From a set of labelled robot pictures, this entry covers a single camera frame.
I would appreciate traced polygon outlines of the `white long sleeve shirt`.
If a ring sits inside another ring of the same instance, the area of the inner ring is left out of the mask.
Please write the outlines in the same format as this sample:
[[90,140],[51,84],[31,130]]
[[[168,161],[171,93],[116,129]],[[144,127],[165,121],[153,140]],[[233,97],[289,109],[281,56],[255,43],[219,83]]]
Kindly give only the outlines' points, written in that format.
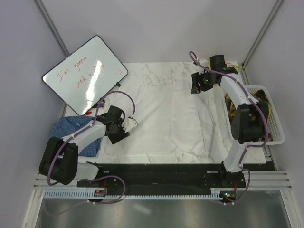
[[130,136],[117,144],[105,143],[111,156],[173,155],[184,152],[216,160],[222,142],[216,133],[217,118],[214,91],[191,94],[188,81],[164,86],[123,85],[127,93],[110,97],[111,104],[134,115],[138,125]]

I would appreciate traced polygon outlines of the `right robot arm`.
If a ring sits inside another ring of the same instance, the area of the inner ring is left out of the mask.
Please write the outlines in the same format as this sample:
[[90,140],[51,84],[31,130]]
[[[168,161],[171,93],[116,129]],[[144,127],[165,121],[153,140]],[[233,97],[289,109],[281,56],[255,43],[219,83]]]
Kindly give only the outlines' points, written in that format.
[[192,94],[211,90],[215,85],[222,87],[235,107],[235,116],[230,125],[233,142],[228,156],[223,161],[225,171],[218,174],[218,183],[223,187],[235,181],[233,173],[243,170],[243,159],[249,147],[263,147],[268,142],[269,130],[267,118],[269,107],[248,92],[235,77],[238,72],[227,66],[223,55],[210,57],[210,66],[203,66],[193,51],[189,52],[194,65],[202,68],[202,72],[191,75]]

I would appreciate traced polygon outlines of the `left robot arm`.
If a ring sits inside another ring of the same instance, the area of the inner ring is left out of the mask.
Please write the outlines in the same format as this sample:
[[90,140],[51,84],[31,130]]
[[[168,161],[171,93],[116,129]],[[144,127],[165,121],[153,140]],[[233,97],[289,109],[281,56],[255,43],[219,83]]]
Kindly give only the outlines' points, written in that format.
[[68,185],[78,171],[79,153],[95,140],[107,137],[112,144],[130,136],[124,126],[125,112],[110,106],[108,112],[96,116],[83,128],[63,138],[51,137],[46,145],[39,173],[46,176],[47,184]]

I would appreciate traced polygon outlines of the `green book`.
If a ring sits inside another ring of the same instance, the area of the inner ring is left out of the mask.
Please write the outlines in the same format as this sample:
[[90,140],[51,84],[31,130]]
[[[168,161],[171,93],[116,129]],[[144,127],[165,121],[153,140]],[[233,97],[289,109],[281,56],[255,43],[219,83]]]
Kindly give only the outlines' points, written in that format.
[[241,67],[238,65],[237,61],[226,61],[227,67],[233,67],[236,69],[237,73],[240,73]]

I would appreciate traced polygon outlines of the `yellow black plaid shirt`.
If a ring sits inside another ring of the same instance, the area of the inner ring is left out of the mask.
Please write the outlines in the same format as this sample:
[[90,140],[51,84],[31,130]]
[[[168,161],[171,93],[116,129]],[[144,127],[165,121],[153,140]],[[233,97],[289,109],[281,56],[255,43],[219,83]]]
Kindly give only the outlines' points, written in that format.
[[257,100],[255,105],[241,104],[238,107],[228,95],[225,97],[232,137],[240,144],[265,141],[270,103],[263,90],[256,91],[252,96]]

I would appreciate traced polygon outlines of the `white dry-erase board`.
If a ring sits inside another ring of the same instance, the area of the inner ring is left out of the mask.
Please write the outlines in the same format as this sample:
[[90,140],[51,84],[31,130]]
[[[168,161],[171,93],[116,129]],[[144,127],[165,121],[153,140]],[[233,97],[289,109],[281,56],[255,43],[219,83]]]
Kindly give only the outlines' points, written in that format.
[[98,35],[42,76],[77,115],[85,115],[128,75],[127,68]]

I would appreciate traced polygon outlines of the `white plastic basket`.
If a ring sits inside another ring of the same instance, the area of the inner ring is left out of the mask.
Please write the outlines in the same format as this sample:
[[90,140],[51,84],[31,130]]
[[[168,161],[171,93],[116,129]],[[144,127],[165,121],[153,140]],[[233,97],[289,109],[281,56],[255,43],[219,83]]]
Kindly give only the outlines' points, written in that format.
[[[271,134],[271,136],[273,137],[273,140],[268,141],[266,143],[266,145],[270,146],[270,145],[276,145],[276,144],[283,144],[285,142],[285,134],[284,134],[279,116],[277,114],[275,105],[273,103],[273,100],[272,100],[272,98],[270,96],[270,93],[267,90],[267,88],[264,87],[264,86],[261,86],[261,85],[244,85],[244,87],[251,94],[255,93],[258,90],[263,90],[265,95],[266,95],[267,100],[270,103],[271,111],[269,112],[269,115],[268,115],[269,118],[268,118],[267,123],[268,123],[268,131]],[[226,102],[225,102],[225,97],[226,97],[227,93],[224,90],[223,90],[222,93],[223,93],[222,103],[223,103],[223,107],[224,107],[225,118],[226,118],[226,121],[227,121],[228,133],[229,133],[229,136],[230,136],[231,140],[234,140],[233,137],[232,137],[232,133],[231,133],[231,124],[230,124],[230,120],[229,120],[229,117],[228,117],[228,110],[226,108]]]

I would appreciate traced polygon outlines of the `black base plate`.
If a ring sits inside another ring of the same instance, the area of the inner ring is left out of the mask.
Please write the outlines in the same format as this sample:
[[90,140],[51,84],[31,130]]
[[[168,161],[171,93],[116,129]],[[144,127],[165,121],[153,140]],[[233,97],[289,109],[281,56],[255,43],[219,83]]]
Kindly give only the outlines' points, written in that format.
[[99,164],[98,178],[78,187],[106,187],[112,193],[206,193],[209,189],[246,187],[243,172],[226,172],[221,164]]

